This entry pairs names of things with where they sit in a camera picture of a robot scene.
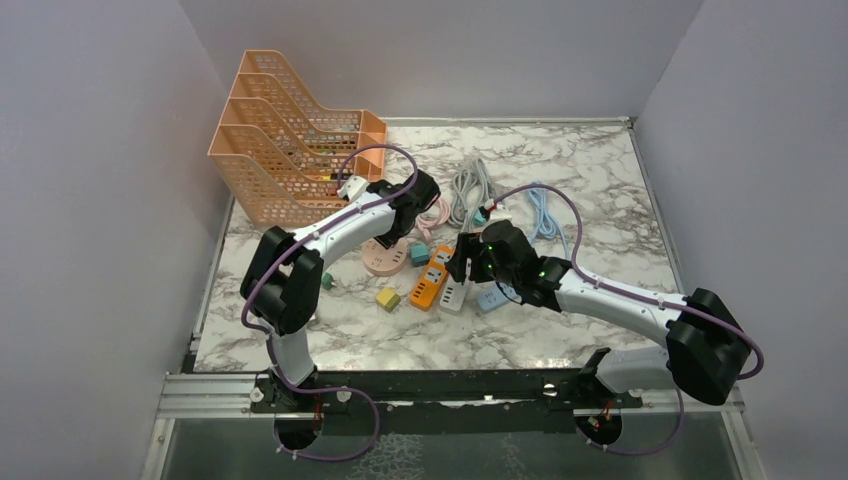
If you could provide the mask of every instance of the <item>yellow cube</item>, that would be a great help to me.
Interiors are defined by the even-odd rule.
[[[384,287],[377,294],[377,305],[383,307],[383,310],[391,312],[400,303],[400,296],[389,287]]]

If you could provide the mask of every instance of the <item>orange power strip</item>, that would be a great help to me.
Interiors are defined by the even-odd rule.
[[[448,263],[452,255],[453,249],[447,245],[439,245],[436,248],[436,253],[430,257],[427,268],[421,274],[421,278],[418,279],[418,285],[409,295],[409,303],[413,307],[425,312],[430,311],[436,297],[439,296],[439,290],[442,289],[442,285],[448,278],[445,264]]]

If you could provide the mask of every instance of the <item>blue cord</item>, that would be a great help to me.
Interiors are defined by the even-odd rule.
[[[568,240],[565,238],[565,232],[562,230],[559,222],[551,215],[551,212],[548,211],[547,193],[547,190],[542,188],[525,190],[527,200],[536,209],[536,229],[527,236],[527,240],[532,244],[535,243],[538,237],[553,240],[559,235],[559,238],[562,239],[562,249],[565,250],[565,258],[570,258],[571,253],[568,250]]]

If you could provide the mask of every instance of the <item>coiled gray cable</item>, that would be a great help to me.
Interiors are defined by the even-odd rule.
[[[475,186],[480,186],[480,195],[474,204],[468,203],[468,195]],[[454,175],[451,181],[453,188],[453,201],[451,202],[450,217],[448,224],[458,227],[461,232],[471,231],[474,225],[474,213],[491,200],[494,193],[494,185],[486,164],[479,158],[469,162],[468,166]]]

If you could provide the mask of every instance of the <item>marble tabletop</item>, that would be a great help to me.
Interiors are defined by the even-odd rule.
[[[532,181],[561,188],[574,199],[584,223],[579,262],[608,278],[661,292],[676,286],[645,182],[624,126],[428,126],[393,127],[391,143],[406,148],[432,175],[450,200],[450,180],[474,158],[486,163],[498,193]],[[387,154],[386,178],[398,182],[410,169]],[[553,215],[574,239],[574,216],[549,196]],[[513,224],[530,232],[535,216],[522,195],[506,200]],[[438,244],[453,246],[457,230],[433,232]],[[236,204],[226,233],[220,266],[197,352],[195,371],[232,372],[268,367],[264,338],[244,328],[244,300],[238,288],[259,243],[254,228]],[[418,236],[413,231],[412,237]],[[559,240],[536,241],[540,254],[564,256]],[[650,345],[638,334],[583,315],[508,304],[488,314],[476,306],[472,286],[459,316],[435,307],[422,312],[409,293],[424,267],[392,277],[375,277],[357,251],[328,271],[336,281],[322,290],[316,320],[310,322],[309,348],[324,370],[401,370],[542,368],[581,366],[604,346]],[[391,313],[374,300],[388,286],[402,297]]]

